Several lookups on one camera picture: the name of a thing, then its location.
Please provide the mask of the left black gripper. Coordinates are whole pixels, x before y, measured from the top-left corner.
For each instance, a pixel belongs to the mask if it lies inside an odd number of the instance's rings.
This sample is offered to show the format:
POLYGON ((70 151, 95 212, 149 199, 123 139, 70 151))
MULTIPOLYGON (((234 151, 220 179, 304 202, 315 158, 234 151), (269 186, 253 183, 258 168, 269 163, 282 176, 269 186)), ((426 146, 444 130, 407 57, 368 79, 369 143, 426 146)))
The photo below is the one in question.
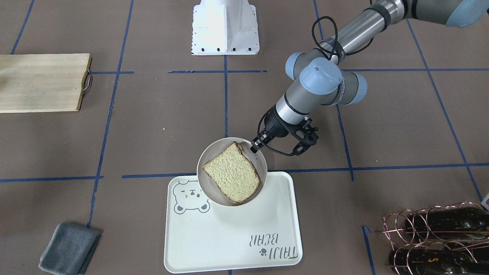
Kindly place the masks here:
POLYGON ((265 147, 280 155, 301 155, 311 146, 316 145, 318 140, 318 135, 316 134, 318 128, 312 127, 310 125, 311 122, 312 120, 306 116, 298 124, 290 124, 281 119, 276 108, 272 107, 260 118, 260 126, 264 123, 264 128, 260 128, 260 137, 256 137, 251 141, 250 150, 256 154, 261 148, 265 147), (273 139, 284 138, 289 134, 298 141, 292 152, 285 153, 269 146, 273 139))

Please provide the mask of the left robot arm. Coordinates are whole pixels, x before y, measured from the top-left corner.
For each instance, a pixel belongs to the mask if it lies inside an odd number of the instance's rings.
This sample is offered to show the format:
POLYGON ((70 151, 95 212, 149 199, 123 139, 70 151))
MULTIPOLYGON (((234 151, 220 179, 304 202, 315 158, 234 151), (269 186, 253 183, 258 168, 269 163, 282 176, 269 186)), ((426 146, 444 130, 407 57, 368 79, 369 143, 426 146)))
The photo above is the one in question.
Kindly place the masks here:
POLYGON ((488 10, 487 0, 376 0, 372 5, 318 42, 309 53, 297 52, 286 62, 286 74, 292 85, 278 102, 266 111, 251 151, 257 153, 275 138, 288 134, 297 141, 289 156, 300 155, 314 146, 317 128, 309 118, 318 106, 351 105, 366 95, 368 85, 358 73, 342 71, 338 65, 347 56, 367 48, 372 38, 393 24, 412 18, 448 27, 465 28, 478 21, 488 10))

